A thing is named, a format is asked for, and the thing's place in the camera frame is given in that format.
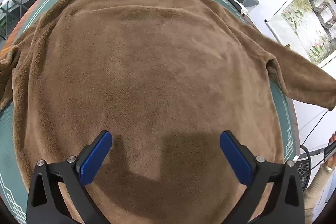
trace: person's hand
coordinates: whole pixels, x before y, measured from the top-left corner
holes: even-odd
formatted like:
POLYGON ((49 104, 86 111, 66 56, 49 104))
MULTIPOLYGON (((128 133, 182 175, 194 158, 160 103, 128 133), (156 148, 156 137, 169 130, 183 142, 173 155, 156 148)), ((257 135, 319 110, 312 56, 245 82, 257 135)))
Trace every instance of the person's hand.
MULTIPOLYGON (((336 135, 335 133, 331 136, 331 138, 329 139, 329 143, 333 143, 334 141, 336 141, 336 135)), ((336 153, 333 154, 326 162, 325 165, 330 167, 330 168, 335 168, 336 165, 336 153)))

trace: wristwatch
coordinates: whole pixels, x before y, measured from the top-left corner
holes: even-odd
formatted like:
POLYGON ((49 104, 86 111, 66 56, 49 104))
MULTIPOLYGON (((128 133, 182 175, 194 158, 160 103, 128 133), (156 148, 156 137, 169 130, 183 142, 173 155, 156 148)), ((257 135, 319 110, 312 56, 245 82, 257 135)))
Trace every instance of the wristwatch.
POLYGON ((331 168, 331 167, 329 167, 329 166, 326 166, 325 164, 322 164, 322 167, 326 170, 326 171, 328 171, 328 172, 333 172, 334 170, 335 170, 335 168, 331 168))

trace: person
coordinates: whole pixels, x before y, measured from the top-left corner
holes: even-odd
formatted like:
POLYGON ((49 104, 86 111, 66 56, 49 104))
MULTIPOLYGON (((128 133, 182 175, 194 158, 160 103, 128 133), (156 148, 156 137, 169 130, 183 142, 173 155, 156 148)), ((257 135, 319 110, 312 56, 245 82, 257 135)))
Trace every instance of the person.
MULTIPOLYGON (((336 141, 336 132, 329 139, 329 143, 336 141)), ((306 224, 313 222, 314 207, 320 198, 323 189, 331 178, 336 165, 336 153, 330 157, 320 168, 308 188, 303 192, 304 214, 306 224)))

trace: silver bolt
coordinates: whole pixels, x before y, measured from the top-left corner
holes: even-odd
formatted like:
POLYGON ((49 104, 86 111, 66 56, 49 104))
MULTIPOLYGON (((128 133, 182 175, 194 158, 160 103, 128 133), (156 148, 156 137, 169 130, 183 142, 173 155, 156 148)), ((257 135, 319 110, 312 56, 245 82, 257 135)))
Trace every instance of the silver bolt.
POLYGON ((69 156, 68 158, 67 158, 67 162, 68 163, 73 163, 74 161, 76 160, 76 157, 75 156, 69 156))
POLYGON ((39 161, 37 162, 37 166, 42 166, 42 165, 44 165, 44 160, 39 160, 39 161))
POLYGON ((290 167, 293 167, 294 166, 294 162, 292 160, 288 160, 287 161, 287 164, 290 166, 290 167))
POLYGON ((255 159, 260 163, 265 162, 265 158, 263 156, 256 156, 255 159))

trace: brown plush fabric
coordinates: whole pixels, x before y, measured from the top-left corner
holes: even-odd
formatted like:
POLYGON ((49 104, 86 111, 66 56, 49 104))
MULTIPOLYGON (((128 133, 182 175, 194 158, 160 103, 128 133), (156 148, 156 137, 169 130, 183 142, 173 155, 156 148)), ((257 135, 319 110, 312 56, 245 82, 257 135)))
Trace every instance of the brown plush fabric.
POLYGON ((2 107, 12 71, 27 188, 37 160, 63 161, 112 133, 87 187, 111 223, 221 223, 244 186, 220 133, 283 161, 268 72, 293 99, 332 110, 336 97, 332 77, 212 0, 59 0, 0 68, 2 107))

